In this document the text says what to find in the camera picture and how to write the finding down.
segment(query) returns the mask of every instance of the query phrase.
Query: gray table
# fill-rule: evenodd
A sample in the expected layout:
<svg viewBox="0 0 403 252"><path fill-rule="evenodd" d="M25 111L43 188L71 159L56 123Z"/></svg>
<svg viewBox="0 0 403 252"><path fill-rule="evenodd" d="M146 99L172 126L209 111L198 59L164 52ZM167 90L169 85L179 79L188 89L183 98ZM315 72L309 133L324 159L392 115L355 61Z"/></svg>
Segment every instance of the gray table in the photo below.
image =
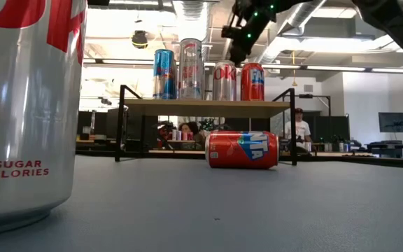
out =
<svg viewBox="0 0 403 252"><path fill-rule="evenodd" d="M403 169L77 157L71 199L0 251L403 252Z"/></svg>

